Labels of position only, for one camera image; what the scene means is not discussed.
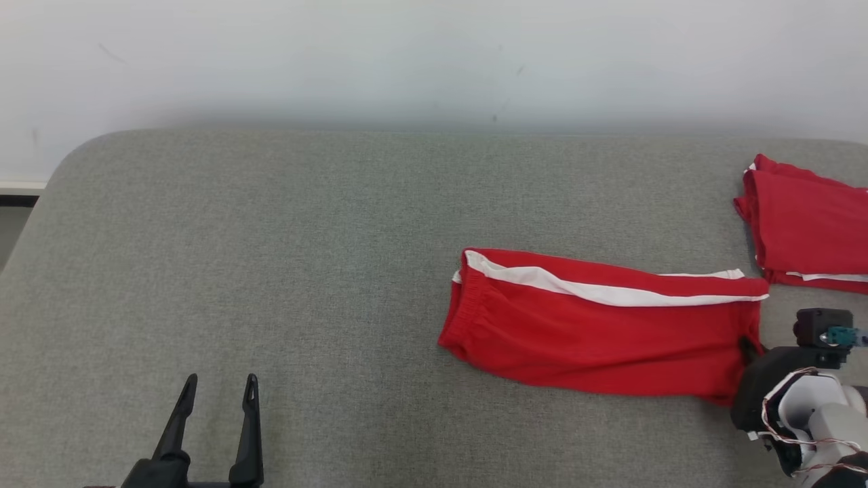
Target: folded red cloth stack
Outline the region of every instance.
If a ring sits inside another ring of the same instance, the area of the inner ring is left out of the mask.
[[[529,385],[696,395],[731,405],[742,347],[760,348],[768,283],[739,270],[658,275],[502,249],[465,249],[439,344]]]
[[[735,208],[769,282],[868,293],[868,189],[764,155],[744,184]]]

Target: red garment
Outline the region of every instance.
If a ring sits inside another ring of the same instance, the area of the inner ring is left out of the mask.
[[[739,270],[658,275],[471,248],[438,343],[529,385],[728,406],[744,370],[740,338],[759,348],[767,293],[768,283]]]
[[[868,293],[868,189],[764,155],[744,184],[735,208],[769,282]]]

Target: gray fabric surface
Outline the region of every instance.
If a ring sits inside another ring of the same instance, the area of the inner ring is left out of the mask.
[[[839,142],[276,131],[88,142],[0,274],[3,483],[119,484],[191,372],[191,478],[225,479],[254,372],[267,486],[789,486],[726,409],[523,386],[436,345],[462,247],[756,275],[731,200],[758,152],[868,186],[868,148]],[[866,296],[775,286],[762,307],[769,346],[792,344],[801,307],[868,320]],[[867,373],[856,353],[843,378]]]

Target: black baseboard strip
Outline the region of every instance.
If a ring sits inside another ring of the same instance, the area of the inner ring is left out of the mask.
[[[0,207],[30,207],[39,200],[35,195],[0,195]]]

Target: red fabric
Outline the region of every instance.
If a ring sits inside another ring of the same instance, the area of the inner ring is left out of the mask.
[[[504,267],[542,267],[557,278],[670,296],[768,293],[762,279],[660,276],[518,251],[473,249]],[[759,347],[760,303],[613,307],[495,280],[468,266],[439,345],[488,373],[535,386],[627,395],[696,395],[728,406],[744,360]]]
[[[757,155],[735,199],[772,283],[868,293],[868,283],[786,274],[868,274],[868,190]]]

